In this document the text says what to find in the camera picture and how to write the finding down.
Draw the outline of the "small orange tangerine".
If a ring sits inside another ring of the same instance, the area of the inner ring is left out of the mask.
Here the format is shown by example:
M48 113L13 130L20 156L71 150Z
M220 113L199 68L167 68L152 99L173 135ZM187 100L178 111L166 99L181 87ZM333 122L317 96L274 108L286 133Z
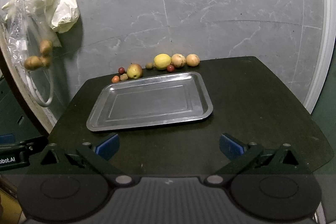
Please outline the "small orange tangerine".
M111 82L112 82L112 83L118 83L118 82L120 82L120 77L119 77L119 76L114 76L114 77L111 79Z

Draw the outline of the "brown kiwi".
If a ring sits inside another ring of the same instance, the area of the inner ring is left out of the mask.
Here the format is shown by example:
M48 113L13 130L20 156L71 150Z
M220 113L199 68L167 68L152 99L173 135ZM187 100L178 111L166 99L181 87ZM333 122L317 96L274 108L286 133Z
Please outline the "brown kiwi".
M147 63L147 64L145 65L145 68L146 68L146 69L153 69L153 67L154 67L153 63Z
M128 79L128 76L126 73L124 73L123 75L120 76L120 80L121 81L126 81Z

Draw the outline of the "dark red cherry tomato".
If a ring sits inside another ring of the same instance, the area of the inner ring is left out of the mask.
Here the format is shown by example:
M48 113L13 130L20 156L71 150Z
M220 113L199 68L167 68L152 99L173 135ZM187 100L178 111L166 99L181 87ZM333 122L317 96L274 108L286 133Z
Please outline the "dark red cherry tomato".
M118 69L118 72L119 72L120 74L124 74L124 73L125 73L125 69L124 69L123 67L120 67L120 68Z

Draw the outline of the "green yellow mango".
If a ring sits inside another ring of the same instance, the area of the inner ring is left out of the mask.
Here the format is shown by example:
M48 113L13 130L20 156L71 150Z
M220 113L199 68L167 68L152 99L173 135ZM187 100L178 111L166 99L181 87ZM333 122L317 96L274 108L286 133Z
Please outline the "green yellow mango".
M141 65L131 63L126 70L126 74L130 79L139 79L142 76Z

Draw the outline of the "smooth tan passion fruit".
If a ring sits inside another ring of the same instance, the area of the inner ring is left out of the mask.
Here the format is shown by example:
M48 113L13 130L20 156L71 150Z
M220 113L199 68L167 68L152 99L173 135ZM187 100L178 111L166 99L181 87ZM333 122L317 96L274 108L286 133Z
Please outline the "smooth tan passion fruit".
M198 57L198 55L196 55L194 53L191 53L191 54L187 55L186 63L190 67L196 67L200 63L200 58Z

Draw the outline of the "yellow lemon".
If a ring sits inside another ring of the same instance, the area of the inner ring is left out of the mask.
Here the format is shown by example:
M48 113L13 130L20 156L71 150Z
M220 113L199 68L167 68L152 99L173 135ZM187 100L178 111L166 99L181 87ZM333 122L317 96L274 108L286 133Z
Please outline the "yellow lemon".
M161 53L153 60L154 67L158 70L165 70L171 64L171 57L168 54Z

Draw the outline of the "silver metal tray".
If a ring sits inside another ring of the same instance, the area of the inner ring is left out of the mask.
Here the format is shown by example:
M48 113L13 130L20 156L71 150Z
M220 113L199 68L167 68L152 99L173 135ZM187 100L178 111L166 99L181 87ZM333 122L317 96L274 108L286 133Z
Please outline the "silver metal tray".
M110 84L99 94L86 126L123 130L207 118L213 104L201 75L182 72Z

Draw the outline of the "potato in bag lower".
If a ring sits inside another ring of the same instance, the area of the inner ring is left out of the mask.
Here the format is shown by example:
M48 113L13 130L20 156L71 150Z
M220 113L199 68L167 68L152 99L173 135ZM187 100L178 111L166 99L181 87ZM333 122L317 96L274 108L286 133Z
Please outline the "potato in bag lower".
M24 67L28 71L34 71L43 67L43 62L41 61L41 58L38 56L30 56L26 58L24 62Z

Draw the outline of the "potato in bag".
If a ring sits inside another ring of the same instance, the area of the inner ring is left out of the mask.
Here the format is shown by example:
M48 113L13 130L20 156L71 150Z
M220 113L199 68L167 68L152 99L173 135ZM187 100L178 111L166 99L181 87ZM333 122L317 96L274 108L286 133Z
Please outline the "potato in bag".
M40 58L40 60L42 62L43 67L49 68L51 66L51 63L52 63L51 56L41 56L39 58Z
M52 53L53 45L50 40L42 40L39 44L39 51L42 56L48 56Z
M30 56L26 58L24 62L24 67L28 71L34 71L43 67L43 62L41 61L41 58L38 56Z

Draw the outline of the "potato in bag right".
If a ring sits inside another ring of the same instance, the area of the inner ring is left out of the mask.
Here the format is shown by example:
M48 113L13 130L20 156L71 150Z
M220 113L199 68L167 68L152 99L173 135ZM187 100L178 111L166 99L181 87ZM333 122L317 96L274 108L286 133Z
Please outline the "potato in bag right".
M39 58L40 58L40 60L42 62L43 67L49 68L51 66L51 63L52 63L51 56L41 56Z

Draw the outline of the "clear plastic bag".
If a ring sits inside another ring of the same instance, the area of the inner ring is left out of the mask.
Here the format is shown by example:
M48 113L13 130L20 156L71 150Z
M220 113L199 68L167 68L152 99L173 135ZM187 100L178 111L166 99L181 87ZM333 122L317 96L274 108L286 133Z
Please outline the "clear plastic bag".
M6 12L8 48L14 63L24 67L26 58L41 57L39 44L42 40L52 41L53 48L60 46L60 42L55 38L55 32L48 26L46 20L25 12L22 0L15 0L13 7Z

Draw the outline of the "potato in bag upper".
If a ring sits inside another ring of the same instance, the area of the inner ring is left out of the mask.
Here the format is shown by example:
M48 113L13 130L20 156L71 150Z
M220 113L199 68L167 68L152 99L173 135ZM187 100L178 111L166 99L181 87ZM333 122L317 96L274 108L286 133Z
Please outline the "potato in bag upper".
M50 40L42 40L39 44L39 51L42 56L48 56L52 53L53 45Z

